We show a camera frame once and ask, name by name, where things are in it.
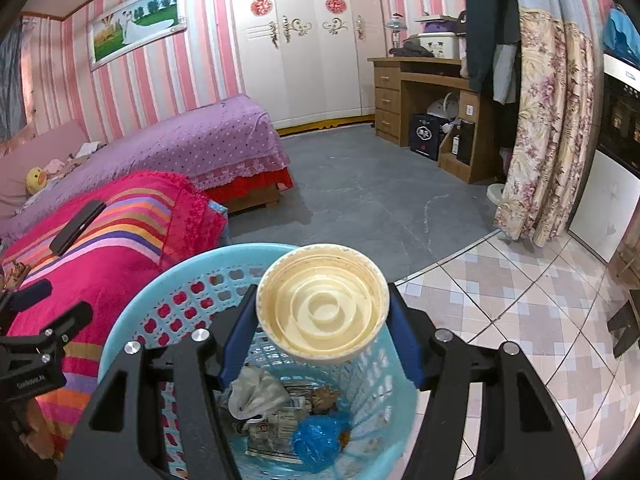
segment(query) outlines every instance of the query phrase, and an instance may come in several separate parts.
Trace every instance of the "striped wallpaper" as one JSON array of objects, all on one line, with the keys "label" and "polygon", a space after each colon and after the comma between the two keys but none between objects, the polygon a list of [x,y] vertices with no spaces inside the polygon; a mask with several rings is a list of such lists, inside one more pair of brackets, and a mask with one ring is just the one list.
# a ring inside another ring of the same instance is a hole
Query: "striped wallpaper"
[{"label": "striped wallpaper", "polygon": [[185,32],[91,72],[87,25],[122,1],[94,0],[64,22],[34,19],[38,133],[75,118],[92,139],[113,140],[241,91],[230,0],[185,0]]}]

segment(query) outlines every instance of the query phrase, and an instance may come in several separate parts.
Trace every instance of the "white plastic bag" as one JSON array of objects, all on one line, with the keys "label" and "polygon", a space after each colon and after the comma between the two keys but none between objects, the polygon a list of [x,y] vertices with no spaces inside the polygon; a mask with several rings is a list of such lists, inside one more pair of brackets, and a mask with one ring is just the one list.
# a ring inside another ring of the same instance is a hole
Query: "white plastic bag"
[{"label": "white plastic bag", "polygon": [[279,380],[254,366],[243,367],[231,388],[229,413],[239,420],[275,413],[290,398]]}]

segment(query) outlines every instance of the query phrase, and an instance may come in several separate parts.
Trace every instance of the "dark window curtain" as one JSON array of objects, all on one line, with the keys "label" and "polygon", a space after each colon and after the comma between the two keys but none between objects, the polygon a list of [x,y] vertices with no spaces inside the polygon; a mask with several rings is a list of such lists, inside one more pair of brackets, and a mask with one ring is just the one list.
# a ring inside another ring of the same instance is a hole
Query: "dark window curtain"
[{"label": "dark window curtain", "polygon": [[20,72],[22,20],[9,30],[0,43],[0,142],[27,124]]}]

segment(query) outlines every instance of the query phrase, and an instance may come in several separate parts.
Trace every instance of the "bride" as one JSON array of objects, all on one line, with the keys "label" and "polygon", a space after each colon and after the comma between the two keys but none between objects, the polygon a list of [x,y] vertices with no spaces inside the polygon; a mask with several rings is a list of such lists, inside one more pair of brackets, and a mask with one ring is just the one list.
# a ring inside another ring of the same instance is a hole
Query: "bride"
[{"label": "bride", "polygon": [[128,45],[148,38],[152,34],[165,30],[174,24],[174,20],[163,20],[151,25],[138,25],[133,21],[133,13],[124,10],[122,17],[118,19],[122,27],[122,44]]}]

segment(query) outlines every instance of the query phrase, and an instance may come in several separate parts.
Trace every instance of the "silver bolt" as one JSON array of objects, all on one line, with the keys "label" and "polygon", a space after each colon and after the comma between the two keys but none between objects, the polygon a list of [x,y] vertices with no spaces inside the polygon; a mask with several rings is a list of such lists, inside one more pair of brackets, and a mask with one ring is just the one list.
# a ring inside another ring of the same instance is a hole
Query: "silver bolt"
[{"label": "silver bolt", "polygon": [[516,355],[520,351],[520,347],[512,341],[507,341],[504,345],[502,345],[502,349],[509,355]]},{"label": "silver bolt", "polygon": [[207,339],[209,339],[210,336],[211,334],[209,333],[209,330],[207,330],[206,328],[198,328],[191,333],[191,339],[193,339],[198,343],[201,343],[202,341],[206,341]]},{"label": "silver bolt", "polygon": [[441,343],[448,343],[453,339],[453,332],[446,328],[439,328],[436,330],[435,336]]},{"label": "silver bolt", "polygon": [[137,354],[141,348],[142,345],[137,341],[129,341],[124,345],[124,351],[129,355]]}]

